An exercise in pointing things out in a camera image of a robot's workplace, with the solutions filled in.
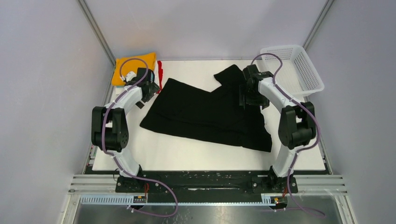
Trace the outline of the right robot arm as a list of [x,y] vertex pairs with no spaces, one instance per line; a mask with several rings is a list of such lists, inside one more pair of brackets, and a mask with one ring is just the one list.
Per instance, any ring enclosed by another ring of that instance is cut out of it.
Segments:
[[272,104],[280,112],[278,137],[281,147],[275,163],[270,167],[264,185],[280,192],[291,181],[298,153],[317,136],[314,106],[310,102],[299,102],[275,81],[269,72],[260,72],[255,64],[242,71],[245,84],[240,85],[239,104],[266,108]]

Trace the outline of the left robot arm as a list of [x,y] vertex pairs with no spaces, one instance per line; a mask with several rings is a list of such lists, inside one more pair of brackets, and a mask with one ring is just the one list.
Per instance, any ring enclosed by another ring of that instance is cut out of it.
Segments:
[[142,108],[159,90],[155,73],[148,68],[138,68],[128,73],[126,85],[113,101],[92,110],[92,144],[111,157],[118,168],[120,182],[127,183],[134,192],[144,188],[145,180],[141,165],[127,149],[127,114],[134,105]]

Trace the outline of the black t shirt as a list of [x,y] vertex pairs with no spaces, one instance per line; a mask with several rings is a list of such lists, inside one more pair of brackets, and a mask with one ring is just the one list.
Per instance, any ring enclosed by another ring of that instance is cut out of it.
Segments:
[[245,83],[233,64],[215,74],[220,87],[209,92],[169,78],[140,127],[177,137],[271,152],[272,139],[256,105],[239,104]]

